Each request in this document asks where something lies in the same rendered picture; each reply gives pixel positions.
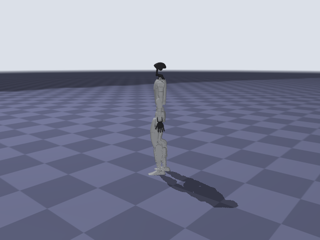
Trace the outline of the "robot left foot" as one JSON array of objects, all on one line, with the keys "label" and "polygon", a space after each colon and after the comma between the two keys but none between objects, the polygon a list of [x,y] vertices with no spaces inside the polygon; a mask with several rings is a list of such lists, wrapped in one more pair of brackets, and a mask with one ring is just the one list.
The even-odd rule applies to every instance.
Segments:
[{"label": "robot left foot", "polygon": [[153,172],[151,172],[151,173],[148,173],[148,175],[151,175],[151,176],[154,176],[154,175],[165,175],[166,173],[165,173],[165,171],[164,170],[161,170],[161,172],[159,171],[153,171]]}]

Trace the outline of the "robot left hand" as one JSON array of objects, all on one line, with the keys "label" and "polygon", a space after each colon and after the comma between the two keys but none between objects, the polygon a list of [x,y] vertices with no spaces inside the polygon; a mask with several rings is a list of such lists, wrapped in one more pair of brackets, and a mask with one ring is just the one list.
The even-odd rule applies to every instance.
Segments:
[{"label": "robot left hand", "polygon": [[[162,118],[162,117],[161,117]],[[156,126],[156,128],[155,129],[157,129],[158,128],[158,132],[160,131],[160,133],[161,133],[161,131],[163,132],[163,131],[165,131],[165,129],[164,129],[164,124],[162,123],[163,122],[163,118],[162,118],[162,121],[158,121],[158,117],[157,117],[157,126]]]}]

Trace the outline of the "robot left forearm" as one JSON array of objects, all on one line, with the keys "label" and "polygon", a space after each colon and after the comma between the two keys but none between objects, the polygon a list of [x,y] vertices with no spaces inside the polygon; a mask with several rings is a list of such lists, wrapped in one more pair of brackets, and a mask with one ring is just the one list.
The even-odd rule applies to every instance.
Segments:
[{"label": "robot left forearm", "polygon": [[163,104],[162,104],[162,101],[160,100],[160,99],[158,99],[157,101],[156,101],[156,104],[157,104],[157,106],[156,106],[156,108],[157,108],[157,118],[158,118],[158,121],[162,121],[162,108],[163,108]]}]

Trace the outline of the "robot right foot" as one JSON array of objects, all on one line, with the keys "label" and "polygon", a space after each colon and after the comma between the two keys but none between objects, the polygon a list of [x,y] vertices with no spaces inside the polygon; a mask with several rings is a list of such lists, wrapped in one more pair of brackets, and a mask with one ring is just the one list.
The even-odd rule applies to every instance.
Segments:
[{"label": "robot right foot", "polygon": [[[155,168],[155,170],[159,170],[159,168]],[[168,172],[168,171],[170,171],[170,168],[169,167],[163,168],[163,166],[161,166],[161,170]]]}]

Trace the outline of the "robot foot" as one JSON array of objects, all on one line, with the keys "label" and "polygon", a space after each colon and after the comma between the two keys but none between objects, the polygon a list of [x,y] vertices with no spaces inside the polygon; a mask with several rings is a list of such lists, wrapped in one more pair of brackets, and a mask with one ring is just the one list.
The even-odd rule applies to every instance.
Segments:
[{"label": "robot foot", "polygon": [[161,170],[161,172],[159,171],[153,171],[153,172],[151,172],[151,173],[148,173],[148,175],[151,175],[151,176],[154,176],[154,175],[165,175],[166,173],[165,173],[165,171],[164,170]]},{"label": "robot foot", "polygon": [[[155,168],[155,170],[159,170],[159,168]],[[169,167],[163,168],[163,166],[161,166],[161,170],[168,172],[168,171],[170,171],[170,168]]]}]

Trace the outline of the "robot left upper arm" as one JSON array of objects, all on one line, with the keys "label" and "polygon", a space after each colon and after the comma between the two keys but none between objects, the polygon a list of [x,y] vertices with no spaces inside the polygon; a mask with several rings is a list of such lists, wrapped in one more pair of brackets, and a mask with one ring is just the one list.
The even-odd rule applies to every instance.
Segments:
[{"label": "robot left upper arm", "polygon": [[[163,81],[157,82],[157,95],[158,95],[157,100],[161,100],[162,103],[163,103],[163,97],[164,97],[164,87],[165,87],[165,83]],[[157,103],[157,100],[155,101],[156,103]]]}]

